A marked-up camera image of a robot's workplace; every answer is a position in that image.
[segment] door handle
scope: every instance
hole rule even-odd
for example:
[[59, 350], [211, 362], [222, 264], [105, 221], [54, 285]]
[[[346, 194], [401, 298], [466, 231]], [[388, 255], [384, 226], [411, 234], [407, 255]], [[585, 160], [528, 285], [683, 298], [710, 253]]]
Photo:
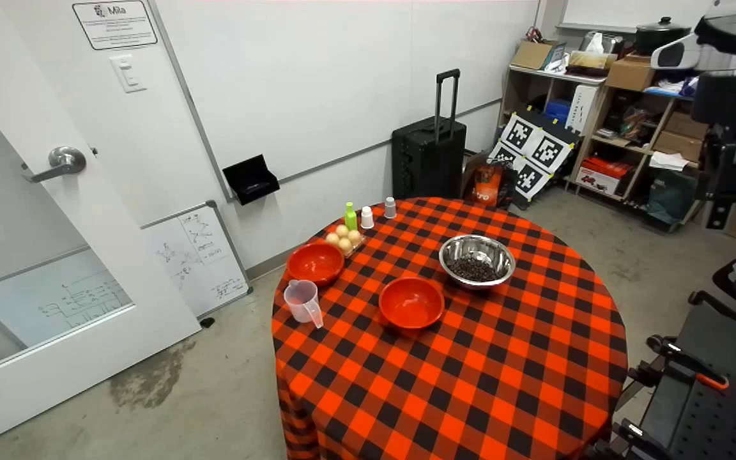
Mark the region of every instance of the door handle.
[[42, 175], [30, 175], [29, 167], [26, 167], [26, 178], [29, 181], [47, 181], [47, 180], [54, 180], [54, 178], [66, 178], [66, 175], [79, 175], [88, 170], [88, 156], [77, 148], [56, 148], [49, 153], [49, 167], [47, 171]]

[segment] whiteboard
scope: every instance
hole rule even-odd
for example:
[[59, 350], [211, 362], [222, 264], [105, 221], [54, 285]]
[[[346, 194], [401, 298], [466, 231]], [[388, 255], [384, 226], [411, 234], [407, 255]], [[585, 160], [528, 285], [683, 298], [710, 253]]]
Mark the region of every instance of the whiteboard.
[[[211, 206], [160, 221], [142, 238], [196, 317], [247, 295]], [[127, 305], [127, 295], [91, 250], [0, 280], [0, 326], [26, 347]]]
[[670, 15], [673, 24], [694, 29], [712, 0], [567, 0], [565, 25], [629, 29], [657, 24]]
[[157, 224], [142, 235], [196, 317], [247, 295], [211, 206]]
[[537, 0], [151, 0], [219, 170], [265, 153], [278, 180], [500, 97]]
[[0, 326], [26, 347], [130, 305], [91, 250], [0, 281]]

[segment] suitcase handle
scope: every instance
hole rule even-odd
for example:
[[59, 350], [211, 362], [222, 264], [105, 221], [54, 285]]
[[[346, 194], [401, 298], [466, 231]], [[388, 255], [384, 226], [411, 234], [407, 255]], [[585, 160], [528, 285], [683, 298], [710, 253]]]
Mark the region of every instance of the suitcase handle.
[[438, 142], [443, 139], [443, 133], [440, 133], [440, 114], [443, 114], [443, 83], [445, 79], [452, 79], [452, 105], [449, 105], [449, 129], [447, 129], [447, 137], [452, 137], [456, 100], [458, 100], [458, 92], [459, 92], [459, 70], [449, 70], [449, 73], [438, 74], [438, 115], [434, 115], [434, 139]]

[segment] black bag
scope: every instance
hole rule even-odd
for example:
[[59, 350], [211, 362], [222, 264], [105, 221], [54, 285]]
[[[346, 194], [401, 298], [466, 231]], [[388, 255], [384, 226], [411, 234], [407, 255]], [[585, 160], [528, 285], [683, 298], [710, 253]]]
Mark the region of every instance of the black bag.
[[[443, 83], [452, 79], [449, 119], [440, 119]], [[459, 197], [468, 129], [456, 124], [459, 70], [438, 74], [438, 114], [390, 133], [394, 197]]]

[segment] clear plastic cup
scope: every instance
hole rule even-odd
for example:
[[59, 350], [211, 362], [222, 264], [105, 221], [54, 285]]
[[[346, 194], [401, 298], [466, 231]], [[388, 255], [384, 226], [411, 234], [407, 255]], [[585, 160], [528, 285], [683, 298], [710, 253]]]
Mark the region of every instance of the clear plastic cup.
[[316, 301], [316, 285], [307, 280], [291, 280], [288, 286], [284, 289], [284, 301], [291, 309], [291, 317], [297, 322], [314, 322], [314, 327], [323, 327], [323, 309]]

